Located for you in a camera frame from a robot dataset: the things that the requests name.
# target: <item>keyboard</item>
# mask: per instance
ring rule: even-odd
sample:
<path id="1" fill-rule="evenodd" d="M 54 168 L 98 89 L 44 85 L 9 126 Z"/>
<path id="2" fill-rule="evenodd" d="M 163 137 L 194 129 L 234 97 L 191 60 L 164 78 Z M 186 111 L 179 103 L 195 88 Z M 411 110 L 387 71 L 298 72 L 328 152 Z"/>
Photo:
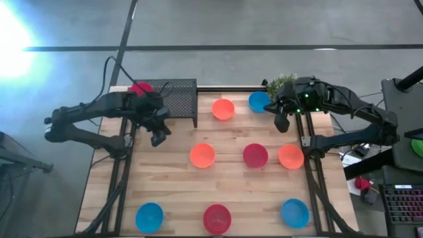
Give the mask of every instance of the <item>keyboard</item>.
<path id="1" fill-rule="evenodd" d="M 387 222 L 423 224 L 423 185 L 379 185 Z"/>

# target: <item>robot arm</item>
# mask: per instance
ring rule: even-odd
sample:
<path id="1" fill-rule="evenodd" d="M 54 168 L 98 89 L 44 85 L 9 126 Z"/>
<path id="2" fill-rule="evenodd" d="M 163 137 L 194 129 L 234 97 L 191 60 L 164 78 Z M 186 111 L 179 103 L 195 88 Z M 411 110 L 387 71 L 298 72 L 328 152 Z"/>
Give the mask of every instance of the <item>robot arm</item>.
<path id="1" fill-rule="evenodd" d="M 312 157 L 324 157 L 333 148 L 357 143 L 392 145 L 398 140 L 397 116 L 372 104 L 360 100 L 346 87 L 339 87 L 314 77 L 302 77 L 294 83 L 284 84 L 276 101 L 265 110 L 276 114 L 275 126 L 280 132 L 289 127 L 288 115 L 294 113 L 328 111 L 351 114 L 371 123 L 366 129 L 338 136 L 311 136 L 301 138 L 305 152 Z"/>
<path id="2" fill-rule="evenodd" d="M 55 109 L 52 117 L 44 119 L 46 125 L 45 138 L 50 142 L 68 140 L 88 144 L 98 149 L 105 148 L 112 158 L 126 156 L 126 142 L 122 136 L 106 137 L 76 128 L 73 123 L 105 116 L 108 118 L 125 117 L 136 126 L 144 127 L 153 133 L 152 146 L 158 146 L 170 135 L 164 120 L 170 116 L 158 93 L 144 94 L 138 97 L 135 93 L 115 92 L 101 96 L 98 100 L 81 103 L 73 107 Z"/>

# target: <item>potted plant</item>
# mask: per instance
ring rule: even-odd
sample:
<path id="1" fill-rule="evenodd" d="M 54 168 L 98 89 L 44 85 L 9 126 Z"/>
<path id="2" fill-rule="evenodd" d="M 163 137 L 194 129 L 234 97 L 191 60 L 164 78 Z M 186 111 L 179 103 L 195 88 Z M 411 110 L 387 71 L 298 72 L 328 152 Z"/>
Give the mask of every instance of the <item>potted plant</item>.
<path id="1" fill-rule="evenodd" d="M 290 75 L 279 75 L 279 77 L 272 80 L 272 82 L 266 85 L 267 93 L 269 94 L 270 100 L 275 101 L 276 95 L 279 91 L 279 88 L 286 82 L 294 82 L 297 79 L 296 74 Z"/>

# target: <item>wooden tabletop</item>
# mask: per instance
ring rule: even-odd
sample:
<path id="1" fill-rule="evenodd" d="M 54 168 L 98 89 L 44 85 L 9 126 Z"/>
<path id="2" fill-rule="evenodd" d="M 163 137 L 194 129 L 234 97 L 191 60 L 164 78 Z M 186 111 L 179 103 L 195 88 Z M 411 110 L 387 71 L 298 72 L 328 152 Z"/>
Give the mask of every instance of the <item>wooden tabletop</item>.
<path id="1" fill-rule="evenodd" d="M 125 90 L 127 87 L 110 89 Z M 198 128 L 193 127 L 191 119 L 168 119 L 165 123 L 172 135 L 158 147 L 151 146 L 150 133 L 144 129 L 137 131 L 121 235 L 143 235 L 135 226 L 135 214 L 146 202 L 158 203 L 165 213 L 162 227 L 153 235 L 210 235 L 204 229 L 202 218 L 212 204 L 223 204 L 231 212 L 232 225 L 224 235 L 315 234 L 312 214 L 303 229 L 289 228 L 280 218 L 281 205 L 290 198 L 304 201 L 312 212 L 304 168 L 285 169 L 277 156 L 281 146 L 299 145 L 295 120 L 289 119 L 288 132 L 279 133 L 273 124 L 274 115 L 250 110 L 249 94 L 198 93 Z M 226 122 L 216 120 L 212 114 L 212 104 L 220 98 L 232 100 L 235 105 L 234 117 Z M 333 135 L 328 114 L 312 113 L 312 118 L 316 134 Z M 100 133 L 118 134 L 120 122 L 119 118 L 103 118 Z M 210 168 L 198 169 L 190 163 L 190 150 L 197 143 L 213 146 L 216 157 Z M 267 149 L 269 160 L 264 168 L 248 169 L 244 164 L 243 149 L 250 143 L 260 143 Z M 93 162 L 106 155 L 103 149 L 97 150 Z M 91 169 L 77 231 L 84 230 L 106 202 L 112 164 L 113 161 L 107 159 Z M 327 154 L 322 164 L 330 201 L 347 224 L 357 230 L 339 156 Z M 110 230 L 114 226 L 116 206 L 117 203 L 112 211 Z M 319 203 L 322 224 L 327 230 L 323 211 Z"/>

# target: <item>concrete floor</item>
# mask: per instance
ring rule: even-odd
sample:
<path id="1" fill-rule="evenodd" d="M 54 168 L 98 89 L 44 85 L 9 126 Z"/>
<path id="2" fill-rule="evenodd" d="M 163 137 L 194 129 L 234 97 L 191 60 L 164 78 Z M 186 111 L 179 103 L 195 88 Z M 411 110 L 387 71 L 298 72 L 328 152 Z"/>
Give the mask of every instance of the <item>concrete floor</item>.
<path id="1" fill-rule="evenodd" d="M 27 46 L 118 46 L 130 2 L 4 1 L 27 31 Z M 422 23 L 412 0 L 146 0 L 137 6 L 128 45 L 422 44 Z M 9 47 L 2 40 L 14 41 L 13 34 L 0 38 L 0 48 Z M 20 75 L 4 76 L 0 70 L 0 131 L 54 164 L 50 174 L 31 175 L 6 237 L 73 233 L 93 150 L 47 142 L 43 119 L 60 106 L 92 100 L 110 55 L 116 52 L 22 53 L 19 57 L 30 63 Z M 365 95 L 380 91 L 380 80 L 420 67 L 422 55 L 423 50 L 126 52 L 123 65 L 138 79 L 197 78 L 199 85 L 257 85 L 281 73 L 316 75 Z M 0 62 L 4 71 L 16 67 L 13 63 L 22 66 L 5 56 Z M 120 74 L 118 85 L 129 84 Z M 365 99 L 377 103 L 381 95 Z M 346 130 L 366 125 L 337 118 Z M 77 126 L 98 131 L 89 122 Z M 381 212 L 368 215 L 367 208 L 355 207 L 362 231 L 383 232 Z"/>

